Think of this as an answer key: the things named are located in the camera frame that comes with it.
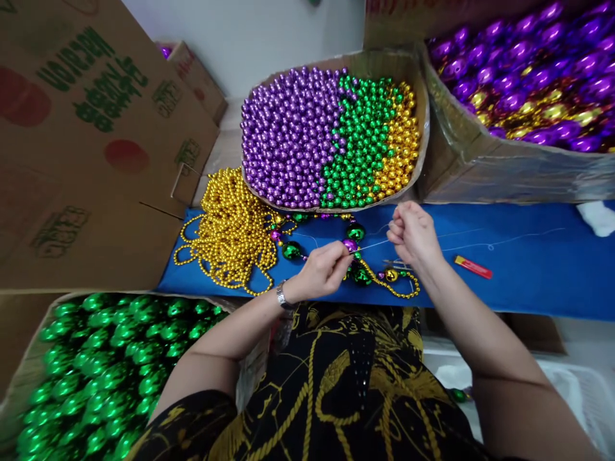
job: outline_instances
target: woman's left hand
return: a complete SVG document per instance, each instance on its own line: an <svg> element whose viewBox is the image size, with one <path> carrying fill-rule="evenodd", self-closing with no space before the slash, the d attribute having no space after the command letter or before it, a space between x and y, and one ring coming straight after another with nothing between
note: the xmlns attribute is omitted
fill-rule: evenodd
<svg viewBox="0 0 615 461"><path fill-rule="evenodd" d="M353 258L340 241L312 251L301 272L284 283L286 301L295 304L335 293Z"/></svg>

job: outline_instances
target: box of purple beads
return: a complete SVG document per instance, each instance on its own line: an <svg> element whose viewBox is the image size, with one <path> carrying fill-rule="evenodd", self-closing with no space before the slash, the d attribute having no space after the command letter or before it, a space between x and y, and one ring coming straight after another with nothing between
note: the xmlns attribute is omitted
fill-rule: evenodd
<svg viewBox="0 0 615 461"><path fill-rule="evenodd" d="M422 55L434 112L422 199L615 197L613 2L401 3L368 2L365 40Z"/></svg>
<svg viewBox="0 0 615 461"><path fill-rule="evenodd" d="M242 108L242 174L267 204L343 213L412 194L429 141L416 55L364 51L285 70Z"/></svg>

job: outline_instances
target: red lighter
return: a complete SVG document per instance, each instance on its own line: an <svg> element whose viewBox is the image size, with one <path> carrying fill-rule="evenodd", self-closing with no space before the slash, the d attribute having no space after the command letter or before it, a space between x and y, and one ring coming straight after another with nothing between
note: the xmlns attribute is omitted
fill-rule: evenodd
<svg viewBox="0 0 615 461"><path fill-rule="evenodd" d="M488 280L491 280L493 276L493 272L491 272L489 269L484 268L483 266L479 266L478 264L473 263L472 261L464 258L463 256L455 256L455 264L465 267L467 270L474 272L475 274L480 275L481 277L484 277Z"/></svg>

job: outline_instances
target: woman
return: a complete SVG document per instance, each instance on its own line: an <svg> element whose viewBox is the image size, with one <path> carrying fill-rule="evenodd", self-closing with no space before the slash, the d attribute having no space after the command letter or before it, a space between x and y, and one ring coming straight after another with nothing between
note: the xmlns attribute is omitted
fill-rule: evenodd
<svg viewBox="0 0 615 461"><path fill-rule="evenodd" d="M297 308L288 347L247 408L234 405L238 361L284 312L334 293L352 260L340 242L200 338L174 368L128 459L599 459L529 351L445 261L432 218L400 204L388 239L431 297L472 370L485 445L422 364L418 311Z"/></svg>

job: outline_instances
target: hand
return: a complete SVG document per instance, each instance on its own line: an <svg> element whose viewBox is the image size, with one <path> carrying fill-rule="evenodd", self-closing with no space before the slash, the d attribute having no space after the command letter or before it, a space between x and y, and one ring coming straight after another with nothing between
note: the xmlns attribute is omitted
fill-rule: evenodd
<svg viewBox="0 0 615 461"><path fill-rule="evenodd" d="M416 202L400 203L386 233L397 255L420 271L444 260L434 220Z"/></svg>
<svg viewBox="0 0 615 461"><path fill-rule="evenodd" d="M286 301L295 304L335 293L353 258L340 241L312 251L301 272L284 283Z"/></svg>

